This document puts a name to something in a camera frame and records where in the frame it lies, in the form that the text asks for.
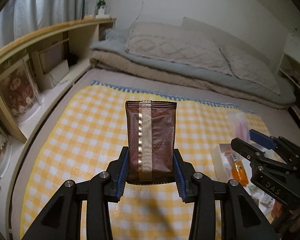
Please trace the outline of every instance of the green bottle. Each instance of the green bottle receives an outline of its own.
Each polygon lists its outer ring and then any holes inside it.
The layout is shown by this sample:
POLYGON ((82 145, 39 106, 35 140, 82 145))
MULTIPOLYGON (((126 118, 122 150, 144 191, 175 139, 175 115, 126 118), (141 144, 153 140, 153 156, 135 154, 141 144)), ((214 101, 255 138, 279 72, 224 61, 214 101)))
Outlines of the green bottle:
POLYGON ((105 15, 105 10, 106 10, 105 0, 99 0, 97 5, 98 5, 98 14, 97 15, 105 15))

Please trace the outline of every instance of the black plush object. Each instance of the black plush object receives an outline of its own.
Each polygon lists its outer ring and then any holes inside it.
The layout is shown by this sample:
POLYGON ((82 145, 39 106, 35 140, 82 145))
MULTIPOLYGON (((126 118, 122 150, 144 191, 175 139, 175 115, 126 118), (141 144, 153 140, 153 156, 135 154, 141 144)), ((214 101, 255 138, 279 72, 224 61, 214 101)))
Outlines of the black plush object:
POLYGON ((78 56, 74 53, 70 53, 70 55, 67 58, 67 61, 68 61, 68 66, 75 65, 78 62, 78 56))

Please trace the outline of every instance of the yellow checkered mat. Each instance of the yellow checkered mat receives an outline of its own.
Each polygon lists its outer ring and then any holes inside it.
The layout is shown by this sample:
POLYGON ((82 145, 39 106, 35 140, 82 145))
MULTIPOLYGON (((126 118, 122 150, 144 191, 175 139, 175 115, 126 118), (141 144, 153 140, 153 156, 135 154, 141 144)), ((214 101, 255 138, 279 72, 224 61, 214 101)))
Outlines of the yellow checkered mat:
MULTIPOLYGON (((20 237, 67 179, 82 182, 104 171, 128 145, 125 101, 177 101, 175 148, 197 171, 215 179, 210 152, 232 139, 227 114, 234 105, 170 97, 94 82, 70 101, 42 147, 23 199, 20 237)), ((269 134, 260 116, 245 113, 249 129, 269 134)), ((220 239, 217 205, 216 239, 220 239)), ((184 204, 175 183, 155 186, 126 184, 119 203, 109 203, 114 239, 188 239, 193 204, 184 204)), ((86 238, 86 203, 81 239, 86 238)))

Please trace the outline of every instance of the power cord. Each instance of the power cord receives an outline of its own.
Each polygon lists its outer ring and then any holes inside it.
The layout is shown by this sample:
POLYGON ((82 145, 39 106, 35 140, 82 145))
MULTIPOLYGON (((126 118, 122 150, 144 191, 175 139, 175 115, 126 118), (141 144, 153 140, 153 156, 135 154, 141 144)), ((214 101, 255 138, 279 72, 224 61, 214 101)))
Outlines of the power cord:
POLYGON ((143 9, 143 4, 144 4, 144 0, 142 0, 142 5, 141 5, 141 9, 140 9, 140 13, 139 13, 138 17, 134 20, 134 22, 130 25, 130 27, 139 19, 142 9, 143 9))

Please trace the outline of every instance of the curtain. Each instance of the curtain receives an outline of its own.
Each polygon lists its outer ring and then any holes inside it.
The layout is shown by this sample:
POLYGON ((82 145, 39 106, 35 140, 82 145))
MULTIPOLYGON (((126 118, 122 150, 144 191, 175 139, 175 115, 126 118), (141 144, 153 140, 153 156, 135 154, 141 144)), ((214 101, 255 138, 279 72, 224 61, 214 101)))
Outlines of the curtain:
POLYGON ((82 19, 84 0, 9 0, 0 12, 0 48, 33 31, 82 19))

